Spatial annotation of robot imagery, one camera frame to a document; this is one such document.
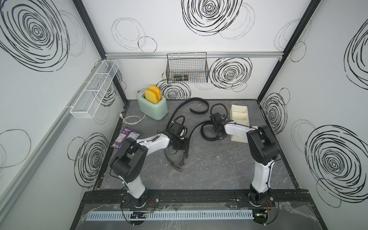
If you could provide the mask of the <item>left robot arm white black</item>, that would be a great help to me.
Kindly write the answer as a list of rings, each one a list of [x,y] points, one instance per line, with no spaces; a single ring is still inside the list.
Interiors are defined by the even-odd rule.
[[[146,157],[169,146],[175,150],[185,150],[188,146],[186,134],[187,128],[183,124],[172,122],[166,130],[157,132],[155,136],[142,140],[128,137],[123,141],[112,158],[110,168],[126,185],[131,197],[140,199],[146,192],[140,178]]]

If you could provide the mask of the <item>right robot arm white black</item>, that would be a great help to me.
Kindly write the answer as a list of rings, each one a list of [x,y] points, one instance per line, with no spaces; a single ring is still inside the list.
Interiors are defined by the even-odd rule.
[[[248,141],[255,160],[254,178],[250,185],[249,201],[259,207],[269,197],[269,181],[273,165],[280,153],[276,137],[268,126],[247,126],[225,119],[220,113],[210,116],[215,131],[220,135],[234,135]]]

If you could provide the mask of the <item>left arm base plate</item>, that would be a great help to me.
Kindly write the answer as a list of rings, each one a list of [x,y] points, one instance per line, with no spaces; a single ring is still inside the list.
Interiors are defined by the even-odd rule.
[[[155,209],[160,202],[158,193],[144,192],[139,198],[135,198],[129,193],[125,193],[121,200],[121,207],[124,209]]]

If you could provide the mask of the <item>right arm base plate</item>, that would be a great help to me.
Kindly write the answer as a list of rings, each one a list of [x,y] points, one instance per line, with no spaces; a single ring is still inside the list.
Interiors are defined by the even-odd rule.
[[[235,201],[238,207],[248,207],[248,208],[275,208],[277,202],[274,198],[271,200],[271,195],[269,192],[257,193],[256,191],[242,190],[235,194]]]

